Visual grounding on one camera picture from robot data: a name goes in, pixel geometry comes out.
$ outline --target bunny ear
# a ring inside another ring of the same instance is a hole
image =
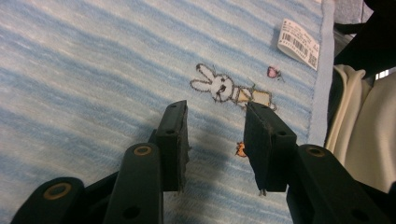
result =
[[[210,83],[202,81],[202,80],[193,80],[190,82],[190,85],[196,91],[210,91]]]
[[[198,63],[196,66],[198,72],[200,72],[204,77],[207,78],[207,81],[210,83],[215,79],[215,71],[206,67],[203,63]]]

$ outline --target orange small figure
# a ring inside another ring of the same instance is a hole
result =
[[[247,154],[245,154],[245,144],[244,142],[238,142],[236,143],[236,152],[235,152],[235,156],[238,155],[240,157],[245,158],[247,156]]]

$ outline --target blue striped towel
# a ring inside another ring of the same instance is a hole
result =
[[[2,1],[0,222],[52,178],[88,186],[117,171],[180,100],[191,160],[184,193],[164,195],[165,222],[291,222],[285,194],[259,197],[248,159],[235,155],[243,106],[264,102],[298,144],[322,145],[333,9],[332,0]],[[277,49],[284,18],[319,42],[318,71]]]

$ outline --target barcode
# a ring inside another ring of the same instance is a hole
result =
[[[294,37],[288,34],[283,34],[282,39],[289,41],[296,47],[301,53],[303,53],[305,56],[308,54],[308,49],[304,47],[302,43],[300,43],[298,40],[296,40]]]
[[[317,57],[315,57],[314,55],[312,55],[312,54],[310,53],[310,54],[309,54],[309,60],[308,60],[308,62],[309,62],[312,66],[317,67],[317,61],[318,61]]]

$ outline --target black object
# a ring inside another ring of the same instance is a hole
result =
[[[163,223],[163,192],[185,184],[187,113],[186,101],[169,105],[148,143],[129,147],[119,172],[87,188],[73,177],[44,183],[11,223]]]
[[[351,42],[335,57],[334,64],[364,69],[364,78],[396,66],[396,1],[365,0],[373,15],[364,24],[335,24],[345,34],[357,32]]]
[[[294,223],[395,222],[395,192],[361,187],[323,147],[296,135],[265,105],[247,104],[245,153],[259,190],[285,191]]]

